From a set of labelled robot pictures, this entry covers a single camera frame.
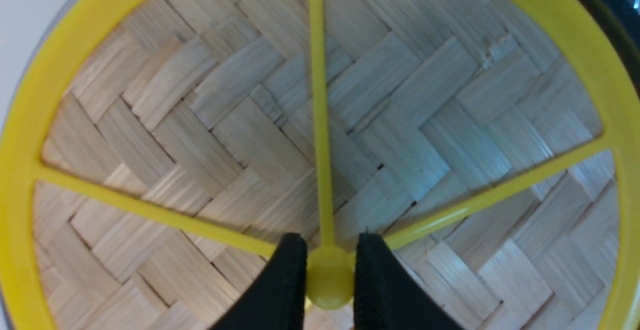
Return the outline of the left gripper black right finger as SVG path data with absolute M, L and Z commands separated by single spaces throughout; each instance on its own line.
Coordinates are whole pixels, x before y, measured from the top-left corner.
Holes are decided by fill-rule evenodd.
M 358 237 L 354 280 L 357 330 L 460 330 L 409 276 L 382 236 Z

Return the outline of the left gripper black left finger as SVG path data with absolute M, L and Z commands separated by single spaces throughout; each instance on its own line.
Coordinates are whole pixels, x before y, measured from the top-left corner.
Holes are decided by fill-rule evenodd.
M 212 330 L 301 330 L 306 305 L 307 245 L 285 234 L 274 254 Z

